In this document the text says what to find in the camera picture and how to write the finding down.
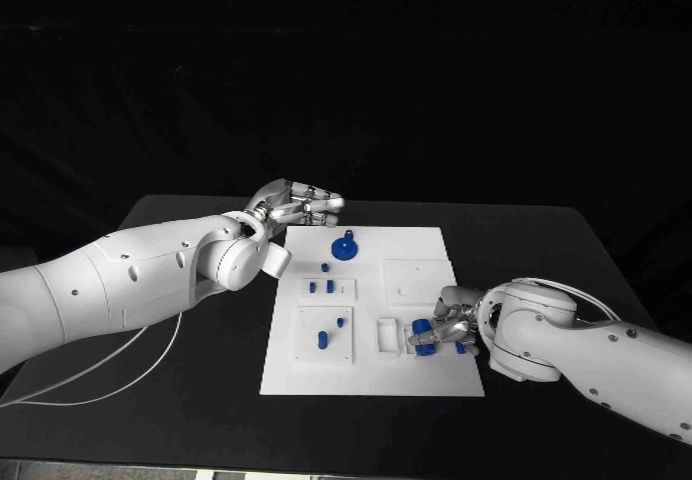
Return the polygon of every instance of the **black background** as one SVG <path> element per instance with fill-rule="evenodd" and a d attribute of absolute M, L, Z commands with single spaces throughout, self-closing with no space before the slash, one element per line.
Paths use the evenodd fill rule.
<path fill-rule="evenodd" d="M 0 233 L 40 261 L 145 194 L 279 177 L 347 199 L 569 206 L 692 341 L 682 2 L 1 10 Z"/>

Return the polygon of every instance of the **blue cylinder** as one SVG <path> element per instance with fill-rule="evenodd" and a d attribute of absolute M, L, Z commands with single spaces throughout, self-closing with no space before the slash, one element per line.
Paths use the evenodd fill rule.
<path fill-rule="evenodd" d="M 320 350 L 324 350 L 327 348 L 327 332 L 321 331 L 317 334 L 317 346 L 320 347 Z"/>
<path fill-rule="evenodd" d="M 415 320 L 413 324 L 411 325 L 411 328 L 413 329 L 413 334 L 415 335 L 419 335 L 421 333 L 432 330 L 432 327 L 429 326 L 429 321 L 428 321 L 426 318 L 419 318 L 418 320 Z M 419 357 L 434 355 L 435 354 L 435 344 L 428 343 L 426 345 L 416 345 L 415 346 L 415 353 L 418 354 Z"/>
<path fill-rule="evenodd" d="M 343 238 L 331 243 L 331 255 L 338 260 L 350 260 L 357 254 L 357 244 L 353 241 L 353 230 L 346 230 Z"/>

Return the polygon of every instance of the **table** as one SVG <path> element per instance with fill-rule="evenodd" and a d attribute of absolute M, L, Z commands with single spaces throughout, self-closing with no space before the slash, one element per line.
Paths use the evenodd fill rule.
<path fill-rule="evenodd" d="M 151 195 L 121 228 L 223 213 L 246 200 Z M 572 209 L 347 201 L 340 218 L 344 226 L 439 226 L 460 285 L 549 278 L 654 329 Z M 488 369 L 484 349 L 484 398 L 259 396 L 275 285 L 259 274 L 183 314 L 165 360 L 116 396 L 79 407 L 0 410 L 0 456 L 421 478 L 677 478 L 689 471 L 686 445 L 585 400 L 563 379 L 511 381 Z M 122 355 L 43 399 L 83 400 L 124 385 L 160 355 L 173 328 L 174 319 L 152 326 Z M 79 340 L 30 360 L 5 398 L 83 369 L 131 336 Z"/>

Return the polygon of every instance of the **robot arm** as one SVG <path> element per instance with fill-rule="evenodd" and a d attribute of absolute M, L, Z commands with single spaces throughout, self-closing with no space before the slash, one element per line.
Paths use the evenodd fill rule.
<path fill-rule="evenodd" d="M 553 382 L 565 375 L 591 401 L 692 444 L 692 345 L 618 319 L 578 322 L 571 297 L 527 279 L 484 295 L 445 287 L 435 314 L 449 299 L 465 300 L 455 321 L 477 325 L 493 370 L 516 381 Z"/>
<path fill-rule="evenodd" d="M 281 179 L 242 212 L 121 230 L 1 273 L 0 373 L 79 338 L 170 318 L 239 290 L 259 270 L 279 278 L 291 255 L 269 238 L 285 223 L 336 226 L 343 204 L 338 195 Z"/>

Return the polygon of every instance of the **white platform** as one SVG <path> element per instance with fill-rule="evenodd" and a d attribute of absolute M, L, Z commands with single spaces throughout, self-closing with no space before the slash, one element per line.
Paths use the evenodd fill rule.
<path fill-rule="evenodd" d="M 353 230 L 357 255 L 351 260 L 340 261 L 331 256 L 331 242 L 346 230 Z M 439 290 L 447 285 L 455 285 L 439 229 L 289 226 L 285 248 L 292 253 L 292 261 L 278 282 L 259 393 L 483 396 L 475 359 L 470 354 L 457 354 L 454 344 L 438 344 L 435 355 L 416 357 L 403 344 L 403 329 L 418 318 L 431 319 Z M 387 262 L 385 275 L 386 260 L 418 262 Z M 330 266 L 327 273 L 320 268 L 324 262 Z M 321 295 L 318 301 L 310 301 L 305 279 L 354 279 L 353 297 L 346 295 L 338 300 L 340 295 L 334 295 L 334 303 L 325 302 L 328 306 Z M 305 319 L 299 307 L 304 307 L 302 310 L 310 308 L 314 331 L 298 321 Z M 334 312 L 341 309 L 351 312 L 346 320 L 351 329 L 351 355 L 340 355 L 346 343 L 330 343 L 327 349 L 315 349 L 317 332 L 323 330 L 317 322 L 327 322 L 324 325 L 330 326 Z M 377 330 L 387 335 L 386 350 L 392 350 L 390 323 L 377 322 L 380 319 L 395 319 L 398 355 L 380 353 Z M 334 330 L 334 342 L 344 339 L 338 333 L 346 332 L 338 330 Z M 325 354 L 324 362 L 318 361 L 318 357 L 314 361 L 314 355 L 320 353 Z M 351 363 L 346 362 L 346 358 L 343 363 L 328 360 L 337 356 L 349 356 Z"/>

